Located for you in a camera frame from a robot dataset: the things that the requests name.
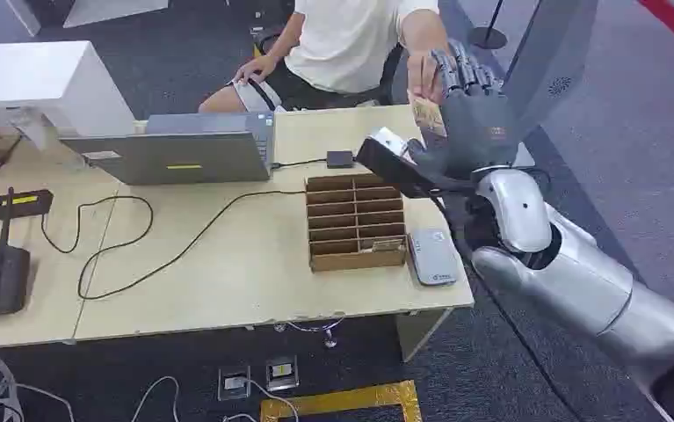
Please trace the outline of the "person's left hand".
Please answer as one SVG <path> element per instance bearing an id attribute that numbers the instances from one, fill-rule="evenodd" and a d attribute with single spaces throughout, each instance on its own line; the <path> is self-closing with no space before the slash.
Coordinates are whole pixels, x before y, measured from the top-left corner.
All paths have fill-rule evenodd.
<path id="1" fill-rule="evenodd" d="M 407 59 L 408 91 L 414 98 L 441 104 L 442 83 L 438 79 L 438 63 L 429 51 L 409 52 Z"/>

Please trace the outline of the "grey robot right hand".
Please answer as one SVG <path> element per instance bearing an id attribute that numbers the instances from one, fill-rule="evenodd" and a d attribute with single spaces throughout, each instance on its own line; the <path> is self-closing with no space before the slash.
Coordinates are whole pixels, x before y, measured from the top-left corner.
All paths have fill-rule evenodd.
<path id="1" fill-rule="evenodd" d="M 450 39 L 449 49 L 431 52 L 438 63 L 442 103 L 409 96 L 423 137 L 409 142 L 409 156 L 423 171 L 454 179 L 511 167 L 518 150 L 512 137 L 517 123 L 502 81 L 461 42 Z"/>

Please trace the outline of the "person's right hand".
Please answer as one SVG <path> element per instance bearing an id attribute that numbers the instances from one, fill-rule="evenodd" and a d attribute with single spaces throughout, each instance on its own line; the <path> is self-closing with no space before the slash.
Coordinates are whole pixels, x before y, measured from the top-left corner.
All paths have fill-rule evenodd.
<path id="1" fill-rule="evenodd" d="M 279 58 L 260 55 L 242 65 L 234 75 L 233 83 L 247 84 L 250 80 L 257 83 L 265 80 L 277 67 Z"/>

